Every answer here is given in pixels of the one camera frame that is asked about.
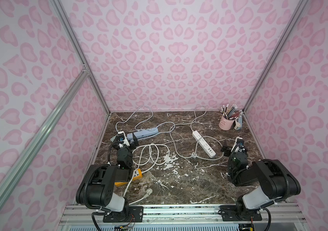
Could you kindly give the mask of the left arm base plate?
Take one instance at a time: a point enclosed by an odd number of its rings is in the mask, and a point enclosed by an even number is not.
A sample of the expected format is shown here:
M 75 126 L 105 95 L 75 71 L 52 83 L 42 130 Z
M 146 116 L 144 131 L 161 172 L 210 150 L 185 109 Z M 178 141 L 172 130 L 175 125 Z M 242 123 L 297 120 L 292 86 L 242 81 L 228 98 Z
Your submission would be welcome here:
M 142 222 L 143 210 L 141 206 L 126 206 L 121 212 L 111 212 L 109 215 L 104 216 L 104 223 L 124 223 L 124 222 Z

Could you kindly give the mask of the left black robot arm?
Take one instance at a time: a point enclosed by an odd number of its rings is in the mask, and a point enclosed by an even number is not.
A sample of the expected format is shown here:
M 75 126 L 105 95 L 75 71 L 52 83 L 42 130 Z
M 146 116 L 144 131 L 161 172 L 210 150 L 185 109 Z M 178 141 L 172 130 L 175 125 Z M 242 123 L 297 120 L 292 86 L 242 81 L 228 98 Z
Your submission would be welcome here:
M 108 163 L 91 165 L 76 193 L 76 202 L 97 214 L 126 218 L 129 205 L 114 193 L 115 183 L 130 182 L 134 177 L 133 151 L 139 146 L 135 134 L 119 132 L 108 150 Z

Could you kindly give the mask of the white power strip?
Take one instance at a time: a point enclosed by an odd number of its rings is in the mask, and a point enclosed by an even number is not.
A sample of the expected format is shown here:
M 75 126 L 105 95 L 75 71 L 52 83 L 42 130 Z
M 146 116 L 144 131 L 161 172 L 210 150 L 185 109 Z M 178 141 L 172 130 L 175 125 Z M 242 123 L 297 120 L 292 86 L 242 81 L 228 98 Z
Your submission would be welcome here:
M 216 156 L 216 152 L 209 145 L 209 143 L 201 136 L 198 131 L 193 131 L 192 135 L 194 139 L 198 142 L 198 145 L 207 153 L 210 158 L 214 158 Z

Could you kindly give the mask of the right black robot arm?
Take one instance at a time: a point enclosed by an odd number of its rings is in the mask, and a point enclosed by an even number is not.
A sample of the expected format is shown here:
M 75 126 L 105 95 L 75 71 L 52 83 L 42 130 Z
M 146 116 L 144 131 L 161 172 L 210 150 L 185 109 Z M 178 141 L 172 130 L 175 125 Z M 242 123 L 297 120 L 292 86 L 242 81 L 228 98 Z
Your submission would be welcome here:
M 227 179 L 231 184 L 243 187 L 259 183 L 259 187 L 238 198 L 235 204 L 238 216 L 246 216 L 301 193 L 300 183 L 279 160 L 261 159 L 249 163 L 242 138 L 233 146 L 223 144 L 221 152 L 228 157 Z

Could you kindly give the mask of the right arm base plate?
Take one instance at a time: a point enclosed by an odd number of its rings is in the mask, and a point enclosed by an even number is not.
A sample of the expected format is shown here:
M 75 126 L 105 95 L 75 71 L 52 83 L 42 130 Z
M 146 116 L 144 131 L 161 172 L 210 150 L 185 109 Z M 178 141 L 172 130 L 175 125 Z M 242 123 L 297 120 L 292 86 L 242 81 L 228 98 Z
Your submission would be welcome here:
M 240 208 L 237 205 L 222 205 L 218 214 L 223 221 L 262 221 L 259 210 Z

